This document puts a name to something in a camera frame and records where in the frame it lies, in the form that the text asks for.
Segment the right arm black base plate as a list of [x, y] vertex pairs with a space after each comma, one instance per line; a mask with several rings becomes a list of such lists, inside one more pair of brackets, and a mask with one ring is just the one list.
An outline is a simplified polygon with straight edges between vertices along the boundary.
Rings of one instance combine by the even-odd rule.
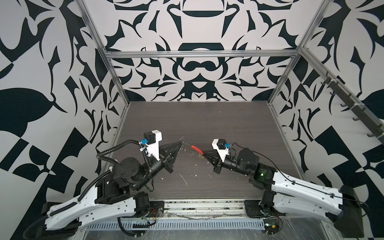
[[249, 218], [265, 218], [271, 214], [268, 210], [264, 209], [260, 204], [259, 200], [245, 200], [245, 210]]

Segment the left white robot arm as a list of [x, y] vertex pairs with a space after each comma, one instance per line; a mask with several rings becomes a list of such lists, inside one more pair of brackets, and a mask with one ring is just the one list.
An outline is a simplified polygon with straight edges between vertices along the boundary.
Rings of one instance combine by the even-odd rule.
[[150, 213], [148, 193], [154, 190], [154, 179], [161, 170], [173, 172], [181, 140], [160, 146], [159, 151], [141, 164], [136, 158], [125, 158], [92, 181], [86, 189], [65, 203], [46, 203], [37, 240], [59, 240], [73, 236], [89, 225], [113, 218], [143, 217]]

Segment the red capped key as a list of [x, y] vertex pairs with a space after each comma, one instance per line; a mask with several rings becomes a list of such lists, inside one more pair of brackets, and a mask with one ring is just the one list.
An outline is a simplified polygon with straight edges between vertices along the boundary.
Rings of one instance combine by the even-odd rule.
[[196, 151], [198, 154], [200, 154], [200, 155], [203, 155], [204, 153], [203, 153], [203, 151], [201, 151], [199, 148], [197, 148], [197, 147], [195, 147], [195, 146], [193, 146], [193, 145], [189, 145], [189, 144], [187, 144], [187, 143], [185, 143], [185, 145], [187, 145], [188, 147], [190, 147], [191, 149], [193, 149], [194, 151]]

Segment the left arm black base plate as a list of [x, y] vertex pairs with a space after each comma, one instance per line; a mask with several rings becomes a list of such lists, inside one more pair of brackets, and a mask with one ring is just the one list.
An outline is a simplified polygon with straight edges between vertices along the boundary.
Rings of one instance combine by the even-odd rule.
[[163, 213], [164, 207], [164, 201], [150, 201], [150, 210], [147, 214], [147, 217], [156, 218]]

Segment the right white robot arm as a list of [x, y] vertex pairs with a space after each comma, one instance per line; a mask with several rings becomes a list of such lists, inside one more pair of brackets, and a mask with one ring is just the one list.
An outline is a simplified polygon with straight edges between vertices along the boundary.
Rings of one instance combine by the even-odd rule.
[[234, 157], [229, 149], [203, 151], [216, 173], [223, 168], [249, 177], [249, 183], [264, 191], [262, 208], [328, 222], [345, 238], [364, 237], [362, 202], [349, 186], [332, 188], [289, 176], [260, 163], [254, 151], [245, 148]]

